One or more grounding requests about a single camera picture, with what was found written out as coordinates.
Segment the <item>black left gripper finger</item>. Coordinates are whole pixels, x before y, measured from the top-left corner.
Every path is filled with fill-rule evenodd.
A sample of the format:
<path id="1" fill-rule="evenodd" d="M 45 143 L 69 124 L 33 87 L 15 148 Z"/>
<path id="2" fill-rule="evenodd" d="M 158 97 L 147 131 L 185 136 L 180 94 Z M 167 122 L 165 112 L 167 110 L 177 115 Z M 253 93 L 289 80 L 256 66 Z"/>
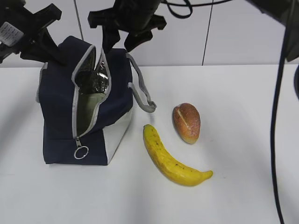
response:
<path id="1" fill-rule="evenodd" d="M 42 63 L 47 62 L 44 51 L 37 46 L 31 46 L 29 48 L 21 50 L 20 58 Z"/>
<path id="2" fill-rule="evenodd" d="M 55 44 L 47 28 L 41 30 L 35 39 L 35 55 L 38 61 L 54 61 L 61 65 L 67 64 L 64 53 Z"/>

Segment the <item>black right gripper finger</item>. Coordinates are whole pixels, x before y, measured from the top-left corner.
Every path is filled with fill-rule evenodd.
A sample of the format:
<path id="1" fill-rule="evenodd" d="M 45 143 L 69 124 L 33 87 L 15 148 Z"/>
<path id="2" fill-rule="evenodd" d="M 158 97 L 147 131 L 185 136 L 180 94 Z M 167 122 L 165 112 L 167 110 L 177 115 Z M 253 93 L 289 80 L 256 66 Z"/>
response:
<path id="1" fill-rule="evenodd" d="M 146 31 L 140 34 L 128 34 L 125 42 L 124 47 L 127 52 L 131 52 L 139 45 L 143 44 L 144 42 L 150 41 L 153 38 L 153 34 L 151 31 Z"/>
<path id="2" fill-rule="evenodd" d="M 110 28 L 108 26 L 102 26 L 102 33 L 102 48 L 104 52 L 109 52 L 113 48 L 113 46 L 121 39 L 119 30 Z"/>

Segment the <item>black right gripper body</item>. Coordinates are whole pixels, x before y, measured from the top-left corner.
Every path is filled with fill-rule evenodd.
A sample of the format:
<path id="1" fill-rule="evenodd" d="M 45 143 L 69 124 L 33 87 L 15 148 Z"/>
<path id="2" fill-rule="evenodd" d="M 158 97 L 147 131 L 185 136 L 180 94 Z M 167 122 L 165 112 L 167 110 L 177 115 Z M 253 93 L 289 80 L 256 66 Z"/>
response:
<path id="1" fill-rule="evenodd" d="M 154 28 L 163 30 L 166 20 L 155 12 L 159 0 L 116 0 L 112 8 L 91 11 L 88 23 L 91 28 L 102 26 L 104 30 L 139 34 Z"/>

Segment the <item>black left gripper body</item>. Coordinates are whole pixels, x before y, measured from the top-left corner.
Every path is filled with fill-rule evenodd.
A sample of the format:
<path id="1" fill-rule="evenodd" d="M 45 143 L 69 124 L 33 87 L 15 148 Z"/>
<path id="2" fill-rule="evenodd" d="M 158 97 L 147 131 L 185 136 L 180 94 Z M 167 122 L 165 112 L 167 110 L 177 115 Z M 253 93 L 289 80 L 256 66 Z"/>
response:
<path id="1" fill-rule="evenodd" d="M 25 8 L 24 0 L 0 2 L 0 62 L 11 54 L 35 46 L 42 29 L 61 19 L 62 11 L 54 4 L 32 13 Z"/>

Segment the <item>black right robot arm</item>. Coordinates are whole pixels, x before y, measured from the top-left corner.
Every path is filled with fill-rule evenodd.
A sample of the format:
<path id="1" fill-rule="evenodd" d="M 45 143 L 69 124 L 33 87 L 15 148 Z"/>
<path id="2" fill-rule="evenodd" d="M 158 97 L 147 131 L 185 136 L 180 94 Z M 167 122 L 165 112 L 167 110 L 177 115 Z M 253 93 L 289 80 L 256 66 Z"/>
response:
<path id="1" fill-rule="evenodd" d="M 290 62 L 299 57 L 299 2 L 297 0 L 251 0 L 251 5 L 285 26 L 283 58 Z M 165 4 L 169 12 L 178 19 L 187 19 L 195 7 L 186 0 L 181 7 L 189 9 L 187 15 L 175 13 L 166 0 L 117 0 L 112 8 L 90 11 L 88 23 L 90 28 L 102 27 L 102 47 L 108 53 L 120 40 L 120 31 L 128 33 L 124 42 L 125 49 L 130 52 L 153 37 L 152 30 L 163 30 L 167 24 L 165 18 L 156 15 L 160 4 Z"/>

